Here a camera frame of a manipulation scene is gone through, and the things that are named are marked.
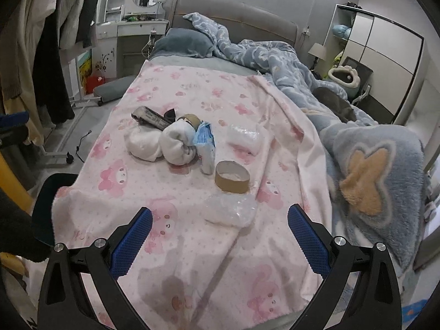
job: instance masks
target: pink blanket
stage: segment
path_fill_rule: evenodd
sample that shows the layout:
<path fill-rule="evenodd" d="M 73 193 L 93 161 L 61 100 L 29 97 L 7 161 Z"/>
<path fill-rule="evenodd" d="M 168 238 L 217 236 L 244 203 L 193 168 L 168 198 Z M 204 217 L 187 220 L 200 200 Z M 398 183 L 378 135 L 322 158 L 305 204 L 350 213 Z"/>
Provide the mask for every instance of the pink blanket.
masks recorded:
<path fill-rule="evenodd" d="M 198 164 L 182 167 L 131 156 L 124 133 L 131 112 L 146 105 L 163 114 L 193 113 L 212 124 L 216 163 L 234 160 L 251 175 L 258 201 L 246 229 L 205 221 L 203 203 L 219 192 Z M 257 156 L 226 143 L 228 125 L 266 129 Z M 118 282 L 151 329 L 246 329 L 303 309 L 321 277 L 307 264 L 287 225 L 293 203 L 331 225 L 323 146 L 282 92 L 261 76 L 145 62 L 93 147 L 72 187 L 54 201 L 57 242 L 88 246 L 128 223 L 146 206 L 153 229 L 130 271 Z M 91 302 L 111 325 L 96 293 Z"/>

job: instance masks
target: caster wheel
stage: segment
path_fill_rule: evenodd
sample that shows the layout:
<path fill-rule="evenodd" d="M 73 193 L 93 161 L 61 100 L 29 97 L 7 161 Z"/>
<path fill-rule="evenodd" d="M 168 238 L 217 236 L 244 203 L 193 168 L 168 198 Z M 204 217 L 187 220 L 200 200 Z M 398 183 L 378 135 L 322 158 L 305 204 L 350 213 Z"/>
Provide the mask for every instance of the caster wheel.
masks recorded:
<path fill-rule="evenodd" d="M 65 158 L 65 161 L 66 161 L 68 164 L 72 164 L 72 163 L 73 163 L 73 156 L 70 155 L 69 153 L 67 153 L 67 157 Z"/>

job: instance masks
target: gray headboard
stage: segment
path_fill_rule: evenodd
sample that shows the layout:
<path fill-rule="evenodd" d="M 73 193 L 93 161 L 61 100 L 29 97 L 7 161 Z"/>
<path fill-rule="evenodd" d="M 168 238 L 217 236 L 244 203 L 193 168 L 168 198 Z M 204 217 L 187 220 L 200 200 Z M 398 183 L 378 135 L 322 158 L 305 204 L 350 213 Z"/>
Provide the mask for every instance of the gray headboard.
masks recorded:
<path fill-rule="evenodd" d="M 169 0 L 164 6 L 170 27 L 192 28 L 183 16 L 199 12 L 229 30 L 233 43 L 253 41 L 285 41 L 294 46 L 297 26 L 293 22 L 258 7 L 230 0 Z"/>

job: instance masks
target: blue fleece blanket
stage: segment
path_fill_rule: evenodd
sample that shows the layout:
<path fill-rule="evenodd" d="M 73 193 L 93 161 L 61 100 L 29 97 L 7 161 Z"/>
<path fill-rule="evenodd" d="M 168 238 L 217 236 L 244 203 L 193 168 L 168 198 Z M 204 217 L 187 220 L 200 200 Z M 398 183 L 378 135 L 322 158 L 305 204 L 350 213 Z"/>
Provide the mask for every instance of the blue fleece blanket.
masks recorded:
<path fill-rule="evenodd" d="M 312 91 L 327 87 L 347 99 L 346 92 L 336 83 L 316 80 L 289 44 L 234 44 L 225 26 L 199 13 L 183 18 L 211 39 L 214 56 L 265 74 L 308 116 L 326 150 L 333 234 L 360 246 L 384 242 L 400 276 L 419 245 L 425 199 L 423 150 L 417 136 L 404 126 L 378 125 L 356 107 L 356 122 L 340 122 Z"/>

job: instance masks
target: bedside lamp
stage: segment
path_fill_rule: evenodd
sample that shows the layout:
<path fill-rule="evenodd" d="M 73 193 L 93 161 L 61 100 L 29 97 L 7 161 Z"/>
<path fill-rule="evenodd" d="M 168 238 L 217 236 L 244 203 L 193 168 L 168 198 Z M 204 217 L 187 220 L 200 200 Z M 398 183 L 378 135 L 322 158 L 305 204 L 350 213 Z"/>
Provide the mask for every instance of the bedside lamp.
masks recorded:
<path fill-rule="evenodd" d="M 326 60 L 327 48 L 325 48 L 323 45 L 320 45 L 319 43 L 315 43 L 309 50 L 309 54 L 315 57 L 315 60 L 313 61 L 313 66 L 310 68 L 310 70 L 312 71 L 315 69 L 316 64 L 320 59 L 322 59 L 323 61 Z"/>

